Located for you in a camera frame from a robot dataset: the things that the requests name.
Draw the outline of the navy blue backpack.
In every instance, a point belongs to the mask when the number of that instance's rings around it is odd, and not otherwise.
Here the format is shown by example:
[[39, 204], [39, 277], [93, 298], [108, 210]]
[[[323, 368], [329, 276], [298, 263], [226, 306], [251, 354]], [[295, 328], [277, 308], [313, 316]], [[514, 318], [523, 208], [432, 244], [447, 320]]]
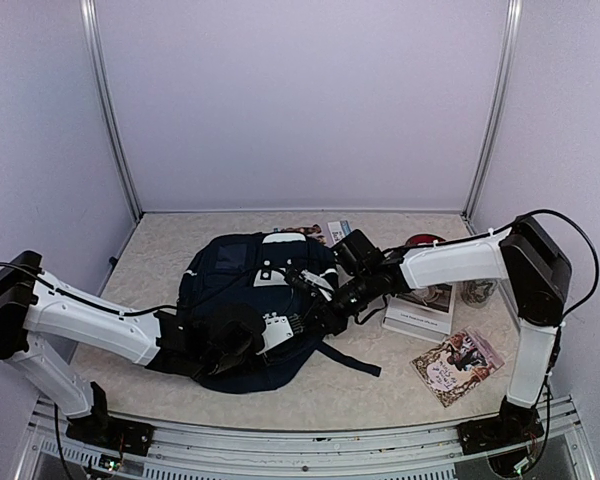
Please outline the navy blue backpack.
[[323, 296], [308, 285], [289, 285], [287, 271], [308, 271], [329, 289], [339, 286], [333, 252], [301, 233], [211, 240], [182, 276], [175, 314], [157, 316], [159, 350], [147, 369], [227, 394], [277, 390], [314, 352], [379, 376], [379, 366], [326, 344], [331, 316]]

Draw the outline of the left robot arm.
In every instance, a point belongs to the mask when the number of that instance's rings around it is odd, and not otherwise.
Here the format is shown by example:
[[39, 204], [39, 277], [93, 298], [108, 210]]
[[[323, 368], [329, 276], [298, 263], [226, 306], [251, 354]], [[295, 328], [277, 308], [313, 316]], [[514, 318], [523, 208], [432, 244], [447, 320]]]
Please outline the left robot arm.
[[24, 251], [0, 262], [0, 360], [22, 372], [67, 418], [69, 438], [145, 456], [154, 428], [110, 415], [104, 390], [84, 380], [46, 335], [108, 351], [152, 371], [196, 378], [262, 355], [298, 335], [299, 321], [244, 305], [220, 310], [217, 324], [194, 326], [171, 306], [134, 310], [89, 295]]

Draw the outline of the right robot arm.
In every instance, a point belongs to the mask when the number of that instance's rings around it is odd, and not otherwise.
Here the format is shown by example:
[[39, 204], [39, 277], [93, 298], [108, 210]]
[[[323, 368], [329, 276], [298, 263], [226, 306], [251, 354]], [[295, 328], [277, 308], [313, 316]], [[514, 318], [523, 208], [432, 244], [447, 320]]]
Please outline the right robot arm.
[[459, 441], [465, 454], [477, 454], [535, 438], [546, 440], [550, 420], [540, 418], [537, 404], [550, 392], [564, 321], [586, 301], [566, 303], [571, 263], [536, 221], [538, 214], [536, 210], [524, 213], [503, 227], [471, 237], [384, 251], [355, 230], [332, 249], [350, 277], [344, 286], [331, 288], [294, 266], [285, 270], [284, 278], [289, 285], [318, 295], [309, 316], [330, 334], [344, 331], [349, 319], [379, 297], [459, 284], [464, 303], [481, 308], [491, 298], [485, 286], [504, 289], [516, 305], [518, 329], [510, 383], [498, 414], [459, 424]]

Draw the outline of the dog cover book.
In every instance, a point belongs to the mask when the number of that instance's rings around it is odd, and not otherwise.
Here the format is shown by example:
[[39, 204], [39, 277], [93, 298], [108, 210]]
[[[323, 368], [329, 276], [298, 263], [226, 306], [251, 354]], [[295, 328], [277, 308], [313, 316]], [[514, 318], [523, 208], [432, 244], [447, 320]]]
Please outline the dog cover book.
[[274, 227], [273, 232], [301, 233], [331, 247], [348, 236], [352, 232], [352, 227], [347, 220], [337, 220], [291, 227]]

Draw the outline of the red patterned plate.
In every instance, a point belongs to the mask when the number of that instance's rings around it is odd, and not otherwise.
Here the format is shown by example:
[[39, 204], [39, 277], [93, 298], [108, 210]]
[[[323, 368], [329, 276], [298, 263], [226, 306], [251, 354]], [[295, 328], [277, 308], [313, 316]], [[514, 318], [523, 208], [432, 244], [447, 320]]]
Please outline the red patterned plate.
[[415, 234], [415, 235], [412, 235], [411, 237], [409, 237], [406, 240], [405, 245], [406, 246], [416, 246], [416, 245], [421, 245], [421, 244], [433, 244], [436, 242], [445, 242], [445, 239], [438, 235], [434, 235], [434, 234], [419, 233], [419, 234]]

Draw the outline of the coffee cover white book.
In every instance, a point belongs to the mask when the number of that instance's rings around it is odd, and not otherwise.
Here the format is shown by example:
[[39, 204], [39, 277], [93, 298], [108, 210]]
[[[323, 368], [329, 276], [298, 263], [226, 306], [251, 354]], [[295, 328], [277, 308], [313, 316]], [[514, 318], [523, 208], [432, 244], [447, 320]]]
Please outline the coffee cover white book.
[[452, 330], [456, 287], [438, 284], [391, 296], [382, 327], [421, 340], [440, 343]]

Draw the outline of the white patterned mug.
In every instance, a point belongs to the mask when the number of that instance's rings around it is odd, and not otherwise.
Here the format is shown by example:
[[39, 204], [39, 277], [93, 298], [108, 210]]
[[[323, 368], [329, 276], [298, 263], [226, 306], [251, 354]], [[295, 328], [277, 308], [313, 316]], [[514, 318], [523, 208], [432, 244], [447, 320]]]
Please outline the white patterned mug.
[[497, 279], [479, 279], [463, 283], [461, 298], [472, 308], [485, 307], [494, 295], [499, 281]]

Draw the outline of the illustrated floral cover book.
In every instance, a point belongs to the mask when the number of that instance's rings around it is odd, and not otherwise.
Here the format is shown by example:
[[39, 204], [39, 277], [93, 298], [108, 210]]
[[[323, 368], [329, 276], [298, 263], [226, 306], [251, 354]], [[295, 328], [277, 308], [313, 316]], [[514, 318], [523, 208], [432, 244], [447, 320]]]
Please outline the illustrated floral cover book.
[[488, 340], [469, 327], [411, 361], [417, 376], [444, 408], [464, 397], [504, 364]]

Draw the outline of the front aluminium rail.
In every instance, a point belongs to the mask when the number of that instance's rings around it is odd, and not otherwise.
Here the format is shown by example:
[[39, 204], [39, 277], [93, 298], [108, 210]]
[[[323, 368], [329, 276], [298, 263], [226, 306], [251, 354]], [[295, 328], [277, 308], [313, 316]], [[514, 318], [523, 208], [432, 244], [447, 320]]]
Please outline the front aluminium rail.
[[40, 398], [8, 478], [75, 479], [492, 479], [490, 460], [519, 445], [466, 454], [457, 427], [468, 416], [377, 428], [256, 429], [180, 422], [132, 413], [153, 425], [146, 455], [126, 453], [118, 468], [99, 462], [113, 451], [65, 437], [66, 421]]

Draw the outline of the right aluminium frame post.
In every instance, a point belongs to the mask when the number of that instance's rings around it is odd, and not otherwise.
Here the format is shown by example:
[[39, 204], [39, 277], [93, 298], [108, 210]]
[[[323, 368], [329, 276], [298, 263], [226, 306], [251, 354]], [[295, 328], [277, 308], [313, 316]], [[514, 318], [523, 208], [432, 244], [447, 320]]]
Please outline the right aluminium frame post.
[[473, 220], [486, 185], [501, 119], [505, 110], [522, 11], [522, 0], [510, 0], [508, 2], [500, 58], [496, 72], [494, 91], [487, 116], [486, 129], [479, 151], [477, 167], [462, 211], [462, 215], [467, 221]]

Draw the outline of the aluminium frame post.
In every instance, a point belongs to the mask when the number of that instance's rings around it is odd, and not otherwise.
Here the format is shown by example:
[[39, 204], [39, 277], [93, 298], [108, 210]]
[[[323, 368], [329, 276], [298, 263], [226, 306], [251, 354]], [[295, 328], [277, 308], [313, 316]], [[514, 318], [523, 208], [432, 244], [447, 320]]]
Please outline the aluminium frame post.
[[82, 0], [80, 2], [80, 10], [100, 109], [113, 154], [114, 165], [121, 182], [123, 196], [127, 203], [130, 215], [133, 218], [133, 221], [138, 224], [142, 218], [143, 209], [127, 162], [115, 114], [114, 102], [107, 78], [104, 50], [99, 32], [96, 2], [94, 0]]
[[462, 211], [462, 215], [467, 221], [473, 220], [486, 185], [501, 119], [505, 110], [522, 11], [522, 0], [510, 0], [508, 2], [500, 58], [496, 72], [494, 91], [487, 116], [486, 129], [479, 151], [477, 167]]

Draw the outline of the left aluminium frame post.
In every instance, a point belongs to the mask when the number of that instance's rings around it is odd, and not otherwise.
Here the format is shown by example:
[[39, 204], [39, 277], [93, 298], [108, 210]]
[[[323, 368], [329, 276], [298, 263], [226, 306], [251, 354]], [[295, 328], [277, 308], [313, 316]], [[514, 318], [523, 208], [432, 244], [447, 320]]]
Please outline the left aluminium frame post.
[[123, 196], [127, 203], [130, 215], [133, 218], [133, 221], [138, 224], [142, 218], [143, 209], [127, 162], [115, 114], [114, 102], [107, 78], [104, 50], [99, 32], [96, 2], [94, 0], [82, 0], [80, 2], [80, 10], [100, 109], [113, 154], [114, 165], [121, 182]]

